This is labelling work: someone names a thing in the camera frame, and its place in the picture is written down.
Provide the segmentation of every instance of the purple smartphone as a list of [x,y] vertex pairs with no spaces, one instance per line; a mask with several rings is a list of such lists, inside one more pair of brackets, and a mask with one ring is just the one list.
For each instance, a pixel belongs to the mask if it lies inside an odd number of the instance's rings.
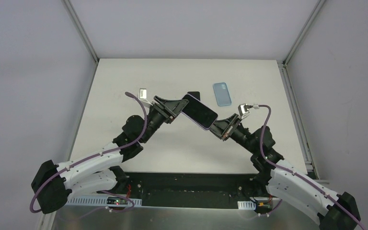
[[189,102],[181,112],[204,130],[209,130],[217,120],[218,114],[190,94],[186,94],[183,99]]

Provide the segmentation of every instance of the wall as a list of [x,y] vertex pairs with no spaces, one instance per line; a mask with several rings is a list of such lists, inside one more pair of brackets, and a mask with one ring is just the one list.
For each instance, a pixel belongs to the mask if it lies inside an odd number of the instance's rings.
[[368,227],[368,0],[330,0],[288,66],[320,175]]
[[317,0],[72,0],[100,58],[283,60]]
[[34,229],[30,184],[70,149],[94,64],[61,1],[0,1],[0,229]]

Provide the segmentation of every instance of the smartphone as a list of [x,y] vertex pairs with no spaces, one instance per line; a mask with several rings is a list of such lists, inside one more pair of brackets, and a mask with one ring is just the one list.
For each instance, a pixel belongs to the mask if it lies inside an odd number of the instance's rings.
[[181,112],[204,130],[209,130],[217,120],[218,114],[190,94],[186,94],[183,99],[189,102]]
[[226,83],[215,83],[212,87],[214,88],[218,106],[228,106],[232,104]]

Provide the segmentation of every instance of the white arm segment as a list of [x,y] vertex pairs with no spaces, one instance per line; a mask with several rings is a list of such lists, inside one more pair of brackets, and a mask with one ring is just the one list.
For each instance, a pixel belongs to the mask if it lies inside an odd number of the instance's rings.
[[94,173],[76,182],[71,187],[72,193],[68,196],[68,200],[71,200],[75,196],[86,195],[101,190],[110,190],[115,187],[116,183],[116,176],[109,169]]
[[[277,164],[294,170],[294,168],[292,168],[293,166],[287,160],[280,160],[277,162]],[[315,182],[313,179],[307,177],[303,173],[298,173],[313,182],[332,198],[338,200],[338,197],[336,196],[337,192]],[[323,194],[321,194],[311,185],[297,176],[293,176],[289,172],[286,172],[280,168],[275,168],[271,171],[270,175],[272,179],[270,179],[269,184],[266,186],[268,193],[273,196],[277,196],[278,198],[283,199],[287,203],[291,204],[309,216],[317,224],[320,224],[320,219],[318,218],[317,214],[321,213],[323,216],[325,216],[328,212],[326,207],[328,205],[334,205],[332,201],[330,201],[328,198],[325,198]]]
[[[104,146],[100,151],[96,151],[93,152],[88,156],[92,156],[98,152],[102,152],[102,151],[106,151],[106,150],[110,150],[110,149],[114,149],[117,148],[118,146],[114,143],[109,143],[106,146]],[[78,162],[86,157],[82,157],[76,160],[72,160],[72,161],[67,161],[67,162],[63,162],[63,163],[59,163],[57,170],[60,171],[64,168],[69,167],[71,164]],[[104,169],[108,169],[109,167],[112,166],[117,166],[120,165],[120,163],[122,163],[123,160],[123,155],[121,155],[119,153],[119,151],[113,151],[107,154],[104,154],[102,156],[97,156],[95,158],[92,158],[90,160],[87,160],[73,168],[70,168],[68,171],[63,172],[62,174],[60,174],[60,177],[63,177],[66,179],[66,181],[64,182],[64,185],[66,187],[66,189],[71,188],[74,184],[76,184],[77,182],[81,181],[82,179],[90,176],[91,174],[98,172],[98,171],[102,171]]]

